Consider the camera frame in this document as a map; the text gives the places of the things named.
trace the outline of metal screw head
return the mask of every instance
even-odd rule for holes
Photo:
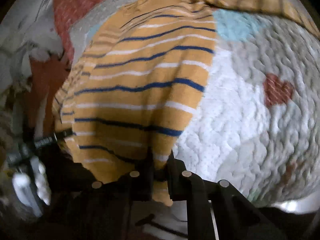
[[[191,171],[183,171],[183,172],[182,172],[182,176],[183,176],[183,177],[187,177],[187,178],[188,178],[188,177],[190,177],[191,175],[192,175]]]
[[[228,187],[230,185],[229,181],[223,179],[219,182],[221,187]]]
[[[101,188],[101,186],[102,186],[102,182],[101,181],[95,181],[94,183],[91,184],[91,187],[95,188],[95,189]]]
[[[130,177],[132,178],[137,178],[140,176],[140,172],[139,171],[131,171],[130,172]]]

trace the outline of white stripe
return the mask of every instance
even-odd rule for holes
[[[168,12],[168,11],[170,11],[171,9],[172,9],[172,7],[156,9],[156,10],[153,11],[153,12],[147,13],[148,16],[147,16],[144,20],[150,20],[149,17],[155,16],[155,15],[158,15],[158,14],[161,14],[161,13]],[[128,24],[128,27],[130,27],[130,26],[132,26],[132,25],[135,25],[135,24],[137,24],[137,23],[139,23],[139,22],[141,22],[141,21],[142,21],[142,20],[141,20],[141,18],[139,17],[139,18],[136,19],[135,21],[130,22],[130,23]]]
[[[120,103],[82,103],[76,105],[76,108],[118,108],[130,110],[153,110],[162,108],[164,104],[159,105],[128,105]]]
[[[183,60],[182,64],[186,64],[186,65],[197,65],[205,70],[208,70],[210,67],[202,62],[199,61],[194,61],[194,60]],[[134,71],[134,70],[130,70],[130,71],[123,71],[117,74],[113,74],[113,75],[106,75],[106,76],[93,76],[91,75],[89,77],[89,79],[93,79],[93,80],[103,80],[103,79],[111,79],[114,77],[119,77],[119,76],[124,76],[124,75],[132,75],[132,76],[144,76],[144,75],[148,75],[150,74],[154,69],[156,68],[170,68],[170,67],[178,67],[179,63],[160,63],[158,65],[156,65],[153,69],[151,70],[147,70],[147,71]]]
[[[191,8],[192,8],[188,3],[180,3],[179,5],[182,6],[182,7],[184,7],[186,10],[191,10]],[[155,16],[155,15],[161,14],[161,13],[170,12],[170,11],[172,11],[172,10],[179,11],[179,12],[182,12],[182,13],[188,13],[188,12],[185,12],[185,11],[182,11],[182,10],[179,10],[179,9],[175,9],[175,8],[172,8],[172,7],[168,7],[168,8],[165,8],[164,10],[162,10],[162,11],[160,11],[160,12],[153,11],[153,12],[152,12],[153,14],[148,15],[147,18],[150,17],[150,16]],[[141,19],[129,23],[128,26],[130,27],[131,25],[134,25],[134,24],[136,24],[136,23],[139,22],[139,21],[141,21]]]
[[[77,136],[95,136],[96,135],[95,132],[84,132],[84,131],[75,132],[75,134]],[[123,140],[117,140],[117,139],[113,139],[113,138],[104,138],[104,140],[109,141],[109,142],[115,142],[115,143],[125,145],[125,146],[133,146],[133,147],[146,147],[147,146],[145,144],[138,143],[138,142],[123,141]]]
[[[86,159],[83,160],[84,163],[95,163],[95,162],[105,162],[105,163],[112,163],[113,161],[105,158],[99,158],[99,159]]]
[[[77,83],[73,88],[68,90],[68,94],[72,94],[76,88],[80,87],[81,85],[83,85],[84,83],[86,83],[86,81],[80,81],[79,83]]]
[[[103,30],[102,33],[103,34],[114,35],[116,37],[120,37],[123,32],[112,32],[112,31],[108,31],[108,30]]]
[[[165,103],[165,106],[171,107],[171,108],[175,108],[175,109],[179,109],[179,110],[191,113],[191,114],[194,114],[196,112],[196,110],[194,108],[192,108],[190,106],[186,106],[186,105],[180,104],[180,103],[177,103],[177,102],[174,102],[174,101],[167,101]]]
[[[81,65],[81,64],[83,64],[84,67],[95,67],[96,66],[96,63],[88,62],[84,58],[79,59],[79,62],[77,63],[77,67],[78,67],[78,65]]]
[[[199,15],[198,15],[198,13],[196,13],[196,14],[192,14],[192,13],[190,13],[190,12],[186,12],[186,11],[183,11],[183,10],[180,10],[180,9],[171,9],[170,11],[176,11],[176,12],[179,12],[179,13],[182,13],[182,14],[184,14],[184,15],[186,15],[186,16],[189,16],[189,17],[200,17]]]
[[[62,109],[64,108],[69,108],[75,105],[75,102],[73,102],[72,104],[67,104],[67,105],[63,105]]]
[[[174,23],[179,23],[179,22],[194,22],[194,23],[216,23],[215,21],[198,21],[198,20],[179,20],[179,21],[175,21],[175,22],[170,22],[170,23],[164,23],[164,24],[144,24],[139,26],[139,29],[142,28],[158,28],[158,27],[162,27],[162,26],[166,26],[166,25],[170,25],[170,24],[174,24]]]
[[[71,138],[70,138],[70,137],[69,137],[69,138],[65,138],[64,140],[65,140],[65,141],[72,141],[72,142],[74,142],[74,141],[75,141],[75,139],[74,139],[74,138],[72,138],[72,137],[71,137]]]
[[[161,109],[164,106],[179,109],[191,114],[195,113],[195,109],[177,102],[167,101],[164,104],[157,105],[129,105],[120,103],[82,103],[76,105],[76,108],[118,108],[118,109],[129,109],[129,110],[154,110]]]
[[[149,44],[149,45],[144,46],[144,47],[139,48],[139,49],[113,50],[113,51],[108,52],[106,55],[127,55],[127,54],[132,54],[132,53],[135,53],[137,51],[140,51],[140,50],[143,50],[143,49],[146,49],[146,48],[152,48],[152,47],[157,46],[159,44],[163,44],[163,43],[170,42],[170,41],[178,41],[178,40],[184,39],[186,37],[195,37],[195,38],[208,40],[208,41],[216,41],[216,39],[209,38],[209,37],[206,37],[206,36],[201,36],[201,35],[198,35],[198,34],[187,34],[187,35],[181,35],[181,36],[178,36],[178,37],[175,37],[175,38],[171,38],[171,39],[158,41],[158,42]],[[102,48],[96,49],[95,51],[104,51],[105,49],[106,49],[105,47],[102,47]]]
[[[107,141],[115,142],[115,143],[125,145],[125,146],[134,146],[134,147],[146,147],[147,146],[145,144],[137,143],[137,142],[122,141],[122,140],[117,140],[117,139],[112,139],[112,138],[105,138],[105,139]]]
[[[62,121],[62,123],[75,123],[74,120],[67,120],[67,121]]]
[[[199,66],[205,70],[208,70],[210,68],[210,66],[200,62],[200,61],[194,61],[194,60],[183,60],[182,64],[186,64],[186,65],[196,65]]]
[[[192,6],[187,1],[182,1],[181,3],[179,3],[179,5],[183,6],[184,8],[186,8],[189,11],[192,10]]]
[[[115,38],[112,38],[112,37],[106,37],[106,36],[99,36],[98,39],[97,39],[97,41],[106,41],[106,42],[109,42],[111,44],[116,43],[118,40],[119,39],[115,39]],[[93,43],[91,49],[93,48],[93,46],[100,46],[100,45],[101,44]]]
[[[168,155],[161,155],[161,154],[153,154],[153,159],[161,161],[161,162],[166,162],[169,159]]]
[[[91,75],[89,77],[89,79],[103,80],[103,79],[110,79],[110,78],[119,77],[119,76],[123,76],[123,75],[143,76],[143,75],[150,74],[156,68],[178,67],[178,65],[179,65],[178,63],[160,63],[160,64],[156,65],[153,69],[147,70],[147,71],[139,72],[139,71],[130,70],[130,71],[124,71],[124,72],[120,72],[117,74],[106,75],[106,76],[93,76],[93,75]]]

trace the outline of black metal frame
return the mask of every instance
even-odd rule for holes
[[[19,153],[8,156],[12,167],[26,165],[29,158],[37,154],[37,149],[47,144],[69,136],[71,131],[63,131],[37,143],[23,144]],[[137,162],[135,170],[139,173],[125,174],[117,182],[93,189],[91,184],[85,185],[84,196],[102,195],[108,200],[106,212],[101,214],[100,226],[109,239],[125,240],[130,226],[130,213],[133,201],[150,201],[153,181],[167,180],[170,198],[173,201],[187,201],[188,239],[213,240],[216,239],[212,221],[211,206],[214,212],[216,228],[220,240],[232,239],[287,239],[276,226],[259,212],[233,185],[226,180],[218,183],[202,180],[198,175],[186,171],[183,161],[169,156],[167,165],[162,171],[154,171],[152,153],[149,152],[145,160]],[[79,188],[64,189],[78,191]],[[105,239],[96,236],[93,239]]]

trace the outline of orange fabric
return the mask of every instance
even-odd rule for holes
[[[44,135],[47,135],[53,130],[53,98],[69,75],[69,72],[66,70],[68,64],[66,59],[59,61],[57,57],[52,56],[47,62],[41,62],[31,58],[30,65],[32,72],[32,89],[31,92],[25,93],[28,125],[29,127],[36,126],[41,101],[44,100],[48,94],[43,127]]]

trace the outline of bedding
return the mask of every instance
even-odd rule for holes
[[[104,0],[85,17],[70,26],[69,34],[72,46],[75,48],[73,64],[77,62],[101,23],[119,7],[133,1],[136,0]],[[308,17],[308,13],[298,0],[289,1],[304,11],[304,15]],[[26,15],[28,15],[29,8],[34,9],[34,7],[28,6],[28,9],[25,9]],[[22,13],[17,14],[17,10],[23,11],[15,7],[8,14],[16,15],[14,18],[11,16],[16,22],[16,26],[24,17]],[[216,181],[224,178],[230,180],[256,205],[297,199],[310,194],[319,185],[317,115],[314,113],[318,102],[318,94],[315,89],[319,68],[318,41],[296,23],[278,17],[246,13],[228,15],[222,10],[217,10],[214,13],[217,13],[215,17],[218,25],[216,63],[219,64],[219,58],[225,60],[229,69],[233,70],[232,75],[230,74],[228,78],[226,78],[228,73],[221,72],[220,78],[222,80],[226,78],[231,83],[238,85],[232,87],[231,90],[230,87],[223,86],[224,82],[216,86],[212,83],[214,81],[212,80],[213,73],[209,73],[207,91],[230,91],[237,94],[241,82],[245,81],[244,84],[251,84],[252,80],[254,85],[241,90],[242,92],[238,96],[238,100],[244,100],[239,111],[249,109],[251,105],[257,105],[257,111],[251,107],[250,111],[244,112],[243,114],[246,113],[246,115],[239,116],[236,121],[238,128],[233,129],[228,123],[231,118],[227,114],[223,123],[214,122],[219,120],[221,115],[212,111],[212,104],[217,104],[218,108],[222,109],[231,109],[234,105],[228,105],[224,98],[213,97],[211,105],[201,101],[193,120],[207,118],[213,128],[208,132],[201,132],[199,125],[195,127],[191,121],[188,126],[190,129],[187,127],[180,138],[181,141],[179,139],[174,147],[175,155],[186,163],[190,160],[188,168],[196,173],[199,172],[207,179]],[[236,32],[231,32],[229,35],[228,29],[235,27],[234,22],[232,25],[228,25],[231,17],[237,17],[242,24],[241,28],[237,28]],[[220,29],[219,26],[223,25],[228,28]],[[280,51],[279,54],[274,51],[274,47]],[[280,82],[287,80],[294,87],[296,84],[303,84],[304,90],[307,92],[301,93],[300,90],[297,92],[295,89],[292,100],[294,103],[289,100],[287,105],[274,105],[268,108],[265,105],[264,90],[261,88],[266,73],[274,73]],[[303,98],[297,98],[297,93],[300,96],[303,95]],[[208,93],[205,92],[203,100],[208,96]],[[247,132],[247,135],[243,136],[240,129],[248,123],[254,124],[256,128],[251,133],[244,131]],[[224,128],[222,138],[214,135],[217,134],[215,127]],[[310,131],[305,133],[305,136],[301,136],[306,129]],[[285,137],[284,131],[290,132],[290,139]],[[235,137],[239,140],[231,142],[230,138]],[[196,141],[195,138],[202,138],[203,141],[199,143],[198,139],[198,142],[192,145],[192,141]],[[205,157],[202,154],[202,145],[215,149],[214,154],[209,154],[209,158]]]

